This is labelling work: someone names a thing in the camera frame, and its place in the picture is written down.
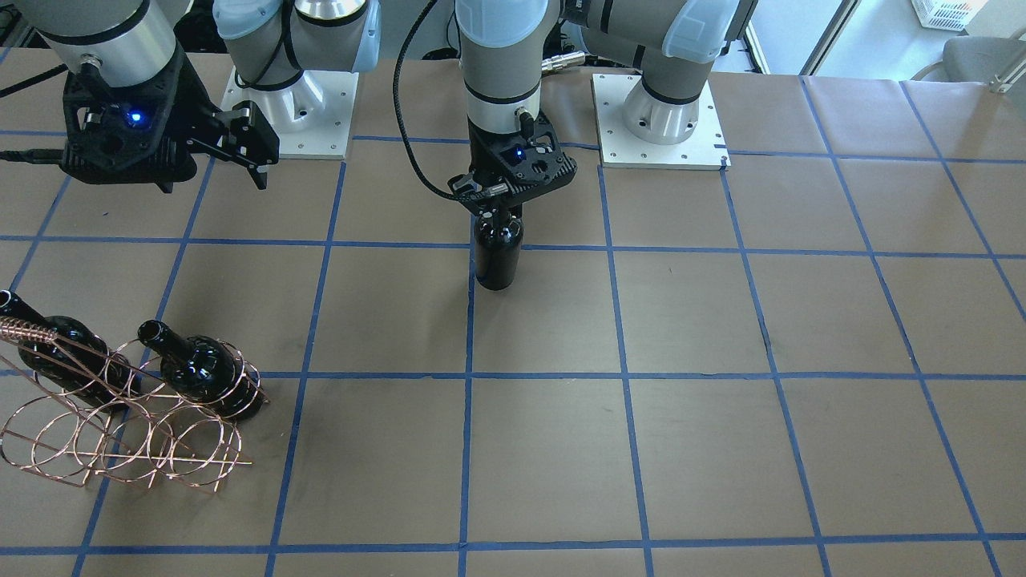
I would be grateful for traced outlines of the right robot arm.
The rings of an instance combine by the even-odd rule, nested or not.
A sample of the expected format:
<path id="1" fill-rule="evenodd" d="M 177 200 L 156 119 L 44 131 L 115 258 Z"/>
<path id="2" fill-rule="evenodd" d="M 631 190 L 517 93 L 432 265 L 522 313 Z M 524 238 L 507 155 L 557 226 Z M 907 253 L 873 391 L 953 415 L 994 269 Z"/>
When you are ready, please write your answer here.
<path id="1" fill-rule="evenodd" d="M 374 69 L 378 1 L 16 1 L 61 59 L 3 97 L 66 74 L 60 149 L 4 151 L 88 185 L 194 178 L 196 155 L 239 165 L 256 188 L 282 134 L 325 114 L 315 72 Z"/>

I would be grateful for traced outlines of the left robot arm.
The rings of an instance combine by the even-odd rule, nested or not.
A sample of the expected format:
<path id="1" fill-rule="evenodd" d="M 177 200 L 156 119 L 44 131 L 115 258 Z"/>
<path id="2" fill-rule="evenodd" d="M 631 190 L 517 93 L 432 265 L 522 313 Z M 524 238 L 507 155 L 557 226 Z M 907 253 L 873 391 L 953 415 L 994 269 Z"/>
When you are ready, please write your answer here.
<path id="1" fill-rule="evenodd" d="M 543 60 L 567 48 L 640 75 L 625 101 L 628 134 L 657 146 L 690 138 L 713 69 L 740 36 L 752 1 L 458 1 L 471 161 L 448 180 L 468 211 L 517 211 L 571 183 L 541 108 Z"/>

